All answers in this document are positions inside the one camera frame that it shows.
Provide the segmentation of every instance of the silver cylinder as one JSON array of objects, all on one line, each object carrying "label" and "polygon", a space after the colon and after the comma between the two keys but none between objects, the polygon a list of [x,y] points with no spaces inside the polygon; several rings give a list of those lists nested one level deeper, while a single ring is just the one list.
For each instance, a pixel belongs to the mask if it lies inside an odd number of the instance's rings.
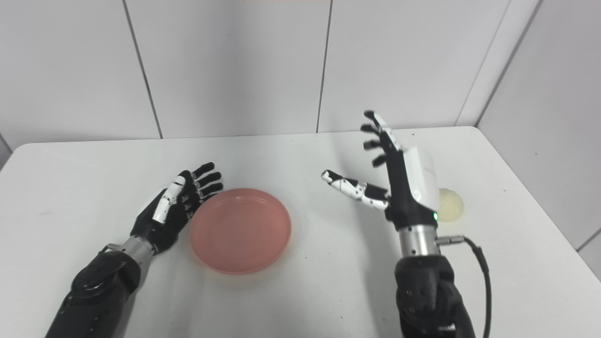
[{"label": "silver cylinder", "polygon": [[401,239],[403,257],[440,255],[441,250],[436,242],[436,227],[419,224],[404,227],[398,235]]},{"label": "silver cylinder", "polygon": [[150,262],[150,259],[154,254],[152,244],[138,236],[131,236],[125,243],[117,246],[113,250],[121,251],[133,258],[142,270],[148,266],[148,262]]}]

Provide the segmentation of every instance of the white tile wall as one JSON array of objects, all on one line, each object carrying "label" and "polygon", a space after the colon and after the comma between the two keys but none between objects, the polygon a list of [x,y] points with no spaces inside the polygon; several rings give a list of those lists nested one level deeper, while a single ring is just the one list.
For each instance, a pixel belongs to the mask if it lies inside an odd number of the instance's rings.
[{"label": "white tile wall", "polygon": [[484,112],[490,94],[539,1],[541,0],[510,1],[507,5],[503,20],[482,61],[456,126],[474,126]]},{"label": "white tile wall", "polygon": [[0,3],[0,132],[12,148],[158,137],[121,0]]},{"label": "white tile wall", "polygon": [[600,11],[543,1],[480,124],[575,248],[600,227]]},{"label": "white tile wall", "polygon": [[319,131],[452,126],[507,3],[334,0]]},{"label": "white tile wall", "polygon": [[329,1],[127,4],[165,137],[315,132]]}]

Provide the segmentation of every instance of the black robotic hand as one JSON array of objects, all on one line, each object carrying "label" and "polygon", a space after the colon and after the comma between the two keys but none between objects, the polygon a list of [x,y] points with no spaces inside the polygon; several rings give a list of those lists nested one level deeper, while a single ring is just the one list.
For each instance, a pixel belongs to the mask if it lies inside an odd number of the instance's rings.
[{"label": "black robotic hand", "polygon": [[182,171],[138,215],[130,235],[148,241],[154,254],[169,249],[198,207],[223,190],[222,183],[215,183],[221,173],[209,173],[214,169],[215,164],[209,162],[193,172]]},{"label": "black robotic hand", "polygon": [[223,189],[215,183],[221,173],[209,173],[213,169],[210,162],[182,171],[138,215],[125,243],[108,244],[77,274],[46,338],[114,335],[152,256],[169,249],[198,207]]},{"label": "black robotic hand", "polygon": [[469,315],[454,284],[454,272],[441,255],[440,245],[467,242],[481,265],[487,290],[486,325],[490,331],[490,278],[482,249],[464,236],[440,238],[438,226],[439,190],[430,155],[417,147],[402,149],[392,130],[373,111],[364,115],[372,124],[361,130],[377,140],[363,143],[365,150],[381,148],[384,154],[372,161],[386,164],[390,191],[369,183],[343,177],[331,170],[322,179],[351,198],[384,210],[401,241],[403,258],[394,270],[401,330],[407,338],[474,338]]},{"label": "black robotic hand", "polygon": [[372,124],[363,124],[361,131],[373,133],[378,139],[364,142],[363,148],[384,151],[371,163],[374,167],[386,164],[390,191],[359,183],[332,170],[324,171],[322,179],[344,195],[384,210],[386,219],[393,222],[397,230],[417,224],[436,227],[439,191],[432,159],[417,148],[402,149],[392,130],[373,111],[366,111],[364,115]]}]

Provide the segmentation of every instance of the black arm casing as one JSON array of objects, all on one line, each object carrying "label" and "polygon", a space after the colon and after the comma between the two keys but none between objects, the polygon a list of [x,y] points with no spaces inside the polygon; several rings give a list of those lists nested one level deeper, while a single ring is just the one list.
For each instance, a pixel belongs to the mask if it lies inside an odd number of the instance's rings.
[{"label": "black arm casing", "polygon": [[73,280],[46,338],[112,337],[140,278],[140,267],[128,255],[98,253]]},{"label": "black arm casing", "polygon": [[[407,338],[473,338],[474,329],[444,256],[405,257],[394,270],[401,329]],[[455,325],[455,330],[441,330]]]}]

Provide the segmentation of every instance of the robot finger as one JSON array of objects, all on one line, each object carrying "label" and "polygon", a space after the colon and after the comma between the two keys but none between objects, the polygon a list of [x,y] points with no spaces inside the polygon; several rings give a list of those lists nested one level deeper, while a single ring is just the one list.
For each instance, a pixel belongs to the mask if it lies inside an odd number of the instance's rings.
[{"label": "robot finger", "polygon": [[200,203],[201,203],[201,204],[203,204],[203,203],[204,203],[204,202],[206,202],[206,201],[207,201],[209,198],[211,198],[211,197],[215,196],[216,194],[217,194],[217,193],[206,195],[205,197],[203,197],[203,199],[200,201]]},{"label": "robot finger", "polygon": [[194,176],[195,179],[197,179],[213,169],[215,169],[215,163],[213,163],[213,162],[205,163],[205,164],[201,165],[200,167],[198,167],[198,169],[194,170],[192,175]]},{"label": "robot finger", "polygon": [[190,196],[190,198],[187,201],[182,203],[182,207],[186,214],[189,215],[190,213],[196,212],[196,210],[201,204],[202,199],[200,198],[200,196],[198,194],[192,194],[192,196]]},{"label": "robot finger", "polygon": [[189,170],[184,170],[177,176],[177,179],[181,178],[184,179],[184,186],[180,194],[184,194],[190,187],[194,187],[194,176]]},{"label": "robot finger", "polygon": [[173,182],[171,182],[169,187],[167,187],[167,189],[164,190],[161,198],[158,201],[156,209],[154,210],[154,214],[152,217],[153,220],[161,224],[165,224],[165,220],[167,219],[167,214],[169,213],[169,209],[171,208],[171,206],[177,203],[182,191],[190,187],[190,184],[185,178],[185,175],[186,172],[182,171],[173,180]]},{"label": "robot finger", "polygon": [[380,143],[379,140],[369,140],[369,141],[363,142],[364,150],[371,150],[371,149],[379,148],[381,146],[382,146],[382,144]]},{"label": "robot finger", "polygon": [[367,132],[367,133],[374,133],[374,134],[380,136],[380,131],[376,127],[374,127],[373,124],[369,124],[369,123],[362,124],[361,131]]},{"label": "robot finger", "polygon": [[204,199],[205,196],[213,194],[214,192],[222,191],[223,188],[224,188],[223,183],[211,184],[208,187],[199,190],[200,197]]},{"label": "robot finger", "polygon": [[376,158],[374,158],[374,160],[371,162],[371,165],[374,168],[377,168],[379,166],[381,166],[382,164],[384,164],[386,162],[386,155],[380,155]]},{"label": "robot finger", "polygon": [[198,189],[195,185],[186,187],[177,197],[177,204],[188,203],[190,199],[198,196]]},{"label": "robot finger", "polygon": [[359,200],[376,209],[385,210],[388,207],[388,191],[369,183],[359,183],[355,179],[343,177],[332,170],[322,173],[322,179],[332,188],[355,200]]},{"label": "robot finger", "polygon": [[201,187],[201,186],[205,186],[211,182],[219,181],[220,179],[221,179],[221,173],[217,171],[215,173],[210,173],[207,176],[204,176],[203,178],[198,180],[196,183],[197,183],[198,187]]},{"label": "robot finger", "polygon": [[379,117],[378,114],[376,114],[373,110],[366,110],[363,115],[366,118],[369,118],[376,125],[378,130],[381,129],[383,125],[386,125],[382,118]]}]

